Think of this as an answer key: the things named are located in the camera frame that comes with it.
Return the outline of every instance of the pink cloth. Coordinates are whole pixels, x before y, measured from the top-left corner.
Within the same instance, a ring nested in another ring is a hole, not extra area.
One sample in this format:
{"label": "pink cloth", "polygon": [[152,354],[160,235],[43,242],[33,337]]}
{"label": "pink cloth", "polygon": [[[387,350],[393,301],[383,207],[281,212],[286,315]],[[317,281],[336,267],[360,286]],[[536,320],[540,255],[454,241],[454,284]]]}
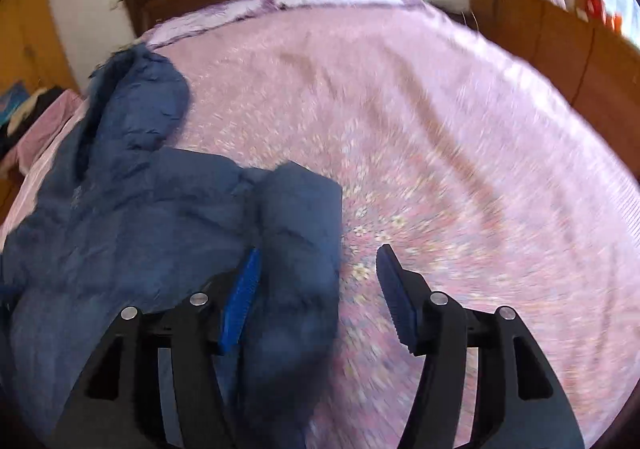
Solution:
{"label": "pink cloth", "polygon": [[[339,337],[310,448],[395,448],[408,418],[422,361],[375,276],[386,242],[467,307],[513,305],[587,445],[609,426],[640,377],[640,193],[548,80],[433,8],[292,10],[159,52],[193,94],[175,145],[291,159],[344,188]],[[459,443],[476,368],[471,353]]]}
{"label": "pink cloth", "polygon": [[0,172],[6,173],[17,165],[26,175],[81,104],[82,98],[73,90],[62,93],[2,158]]}
{"label": "pink cloth", "polygon": [[86,104],[81,102],[81,106],[63,125],[62,130],[55,136],[51,144],[38,156],[38,159],[31,165],[29,172],[24,178],[24,182],[20,187],[18,195],[15,197],[14,203],[9,209],[2,226],[0,227],[0,249],[4,248],[4,240],[6,236],[15,229],[20,222],[33,212],[36,204],[36,196],[44,177],[51,169],[53,159],[63,139],[74,129],[74,126],[82,120],[86,112]]}

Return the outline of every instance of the bed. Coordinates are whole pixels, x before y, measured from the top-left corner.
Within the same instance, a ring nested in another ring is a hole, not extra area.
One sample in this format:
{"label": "bed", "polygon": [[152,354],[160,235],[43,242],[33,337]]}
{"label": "bed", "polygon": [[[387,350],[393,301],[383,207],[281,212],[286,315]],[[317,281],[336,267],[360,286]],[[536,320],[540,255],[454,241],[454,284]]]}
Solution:
{"label": "bed", "polygon": [[[226,1],[124,0],[147,39]],[[343,187],[340,331],[309,447],[390,448],[402,434],[422,363],[398,343],[375,278],[383,243],[465,307],[513,305],[587,446],[609,428],[640,377],[640,193],[548,80],[418,2],[272,9],[156,52],[192,93],[173,146],[263,168],[290,159]],[[82,111],[28,173],[2,239]],[[459,443],[476,371],[470,352]],[[632,402],[618,423],[633,423]]]}

